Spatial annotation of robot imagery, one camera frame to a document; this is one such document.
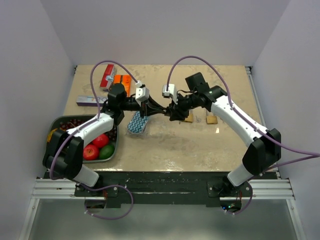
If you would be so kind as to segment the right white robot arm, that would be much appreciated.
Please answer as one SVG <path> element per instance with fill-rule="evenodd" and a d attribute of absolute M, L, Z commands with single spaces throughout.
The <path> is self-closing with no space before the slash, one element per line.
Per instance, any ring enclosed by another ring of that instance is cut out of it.
<path fill-rule="evenodd" d="M 277 129 L 267 129 L 248 116 L 231 100 L 220 86 L 209 87 L 203 75 L 198 72 L 185 79 L 190 94 L 178 93 L 174 84 L 165 84 L 162 96 L 171 98 L 167 109 L 171 121 L 184 120 L 189 111 L 198 107 L 218 116 L 242 139 L 247 150 L 242 163 L 228 173 L 223 183 L 223 192 L 235 196 L 244 182 L 266 171 L 281 158 L 281 134 Z"/>

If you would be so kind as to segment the brass padlock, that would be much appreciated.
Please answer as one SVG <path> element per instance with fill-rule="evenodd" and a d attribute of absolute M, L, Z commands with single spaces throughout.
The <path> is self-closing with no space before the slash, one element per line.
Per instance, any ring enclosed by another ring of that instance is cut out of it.
<path fill-rule="evenodd" d="M 185 123 L 193 123 L 194 122 L 194 115 L 192 113 L 190 113 L 188 115 L 188 117 L 186 117 L 183 122 L 185 122 Z"/>
<path fill-rule="evenodd" d="M 218 118 L 213 113 L 206 111 L 206 124 L 207 125 L 217 125 Z"/>

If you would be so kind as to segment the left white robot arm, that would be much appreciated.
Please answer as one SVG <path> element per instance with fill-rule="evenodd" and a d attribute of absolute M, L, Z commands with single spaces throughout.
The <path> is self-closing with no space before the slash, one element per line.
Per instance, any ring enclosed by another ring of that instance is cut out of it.
<path fill-rule="evenodd" d="M 86 185 L 86 191 L 92 196 L 99 196 L 104 184 L 98 180 L 97 172 L 83 164 L 83 150 L 101 134 L 117 127 L 125 111 L 140 112 L 142 117 L 166 113 L 165 107 L 150 97 L 145 85 L 138 87 L 135 95 L 128 96 L 125 87 L 116 83 L 97 115 L 68 131 L 58 129 L 52 134 L 43 158 L 50 179 L 79 182 Z"/>

